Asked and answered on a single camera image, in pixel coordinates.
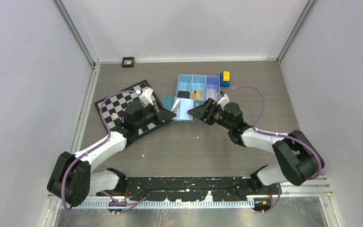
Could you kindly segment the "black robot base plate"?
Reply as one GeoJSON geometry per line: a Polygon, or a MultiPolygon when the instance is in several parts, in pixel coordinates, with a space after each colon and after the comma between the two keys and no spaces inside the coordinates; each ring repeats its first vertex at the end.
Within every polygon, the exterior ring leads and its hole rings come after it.
{"type": "Polygon", "coordinates": [[[278,195],[274,184],[263,186],[258,180],[242,176],[206,177],[127,177],[115,189],[98,192],[139,201],[203,201],[211,196],[213,201],[244,201],[249,195],[269,198],[278,195]]]}

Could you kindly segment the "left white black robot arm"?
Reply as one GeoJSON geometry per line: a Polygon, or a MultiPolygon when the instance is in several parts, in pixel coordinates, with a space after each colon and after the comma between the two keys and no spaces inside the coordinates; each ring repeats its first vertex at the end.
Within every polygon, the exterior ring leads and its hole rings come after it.
{"type": "Polygon", "coordinates": [[[122,195],[127,186],[126,175],[108,168],[100,173],[93,171],[114,154],[125,150],[140,138],[139,130],[153,123],[163,126],[176,117],[157,102],[143,105],[140,101],[128,104],[114,131],[89,148],[71,154],[59,155],[47,191],[61,198],[64,208],[69,210],[79,206],[88,195],[110,191],[115,196],[122,195]]]}

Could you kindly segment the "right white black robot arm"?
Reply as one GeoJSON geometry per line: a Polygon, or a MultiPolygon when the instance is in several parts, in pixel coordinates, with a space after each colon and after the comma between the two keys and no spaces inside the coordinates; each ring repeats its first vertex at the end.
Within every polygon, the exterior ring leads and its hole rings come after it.
{"type": "Polygon", "coordinates": [[[276,165],[266,165],[251,174],[251,189],[257,194],[263,194],[275,183],[289,182],[300,186],[317,178],[325,166],[322,157],[301,131],[276,133],[259,130],[244,121],[237,103],[221,106],[210,98],[188,113],[208,125],[216,123],[226,128],[236,145],[258,148],[276,156],[276,165]]]}

